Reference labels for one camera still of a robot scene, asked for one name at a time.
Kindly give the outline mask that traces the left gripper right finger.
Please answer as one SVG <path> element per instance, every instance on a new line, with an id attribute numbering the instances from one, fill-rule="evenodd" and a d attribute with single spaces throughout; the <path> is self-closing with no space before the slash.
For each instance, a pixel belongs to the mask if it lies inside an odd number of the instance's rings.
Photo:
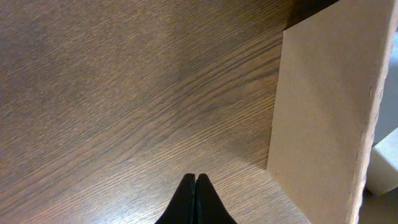
<path id="1" fill-rule="evenodd" d="M 195 223 L 237 224 L 219 198 L 206 174 L 200 174 L 195 186 Z"/>

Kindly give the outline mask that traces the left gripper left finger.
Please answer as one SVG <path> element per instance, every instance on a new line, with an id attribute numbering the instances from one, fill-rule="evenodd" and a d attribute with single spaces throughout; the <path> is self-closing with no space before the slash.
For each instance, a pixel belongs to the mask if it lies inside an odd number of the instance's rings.
<path id="1" fill-rule="evenodd" d="M 192 224 L 195 206 L 194 174 L 185 174 L 167 208 L 155 224 Z"/>

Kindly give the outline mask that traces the cardboard box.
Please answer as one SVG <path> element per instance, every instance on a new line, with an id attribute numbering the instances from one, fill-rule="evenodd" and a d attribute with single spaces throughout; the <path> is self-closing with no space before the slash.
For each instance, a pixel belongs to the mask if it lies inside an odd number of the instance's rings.
<path id="1" fill-rule="evenodd" d="M 357 223 L 396 0 L 342 0 L 283 33 L 267 171 L 311 223 Z"/>

